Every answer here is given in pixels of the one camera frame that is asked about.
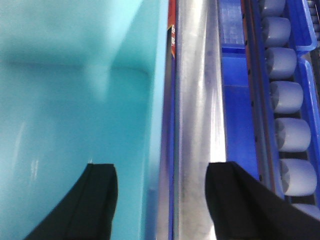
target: red label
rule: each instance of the red label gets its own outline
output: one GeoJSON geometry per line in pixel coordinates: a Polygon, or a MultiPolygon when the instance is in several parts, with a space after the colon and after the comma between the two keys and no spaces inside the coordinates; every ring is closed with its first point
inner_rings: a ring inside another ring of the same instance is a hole
{"type": "Polygon", "coordinates": [[[171,28],[171,53],[176,56],[176,0],[169,0],[168,29],[171,28]]]}

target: metal rail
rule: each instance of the metal rail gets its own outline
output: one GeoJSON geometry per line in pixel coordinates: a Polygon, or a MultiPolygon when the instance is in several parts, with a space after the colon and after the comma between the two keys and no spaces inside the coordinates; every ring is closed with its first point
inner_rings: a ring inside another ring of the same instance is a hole
{"type": "Polygon", "coordinates": [[[218,0],[178,4],[175,240],[216,239],[205,198],[208,163],[226,161],[218,0]]]}

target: turquoise plastic bin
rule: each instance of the turquoise plastic bin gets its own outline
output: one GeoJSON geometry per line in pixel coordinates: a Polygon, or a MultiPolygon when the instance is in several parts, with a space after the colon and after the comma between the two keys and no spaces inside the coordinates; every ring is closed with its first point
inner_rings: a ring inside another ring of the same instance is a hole
{"type": "Polygon", "coordinates": [[[1,1],[0,239],[23,239],[89,162],[117,170],[111,239],[154,239],[167,5],[1,1]]]}

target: shiny metal surface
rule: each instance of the shiny metal surface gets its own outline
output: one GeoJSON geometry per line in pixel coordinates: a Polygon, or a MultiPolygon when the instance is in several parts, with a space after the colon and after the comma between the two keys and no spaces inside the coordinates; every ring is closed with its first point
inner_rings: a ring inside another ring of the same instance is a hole
{"type": "Polygon", "coordinates": [[[174,239],[212,240],[205,174],[226,161],[217,0],[179,2],[177,76],[174,239]]]}

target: white plastic cylinder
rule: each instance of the white plastic cylinder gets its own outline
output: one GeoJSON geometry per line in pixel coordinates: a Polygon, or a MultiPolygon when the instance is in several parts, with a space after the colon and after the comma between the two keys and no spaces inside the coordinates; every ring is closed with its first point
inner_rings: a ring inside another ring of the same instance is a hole
{"type": "Polygon", "coordinates": [[[286,0],[260,0],[261,17],[278,17],[285,8],[286,0]]]}
{"type": "Polygon", "coordinates": [[[320,25],[319,25],[319,23],[313,24],[313,29],[314,29],[315,32],[320,32],[320,25]]]}
{"type": "Polygon", "coordinates": [[[312,20],[313,24],[318,24],[319,23],[318,16],[311,16],[311,20],[312,20]]]}
{"type": "Polygon", "coordinates": [[[311,16],[316,16],[317,15],[317,10],[316,10],[315,7],[310,7],[309,11],[310,11],[310,15],[311,16]]]}
{"type": "Polygon", "coordinates": [[[277,118],[275,132],[280,152],[304,152],[310,145],[311,132],[305,120],[291,117],[277,118]]]}
{"type": "Polygon", "coordinates": [[[287,196],[312,195],[317,187],[317,174],[307,160],[280,159],[283,193],[287,196]]]}
{"type": "Polygon", "coordinates": [[[268,16],[262,20],[262,37],[264,46],[282,47],[290,37],[291,24],[287,18],[268,16]]]}
{"type": "Polygon", "coordinates": [[[317,206],[304,203],[294,203],[292,206],[320,221],[320,209],[317,206]]]}
{"type": "Polygon", "coordinates": [[[270,83],[273,111],[278,114],[293,114],[299,111],[304,92],[297,82],[273,81],[270,83]]]}
{"type": "Polygon", "coordinates": [[[265,51],[266,67],[271,79],[287,79],[296,69],[297,55],[293,49],[270,47],[265,51]]]}
{"type": "Polygon", "coordinates": [[[309,7],[309,8],[314,8],[314,7],[316,6],[315,1],[308,0],[307,2],[308,2],[308,7],[309,7]]]}

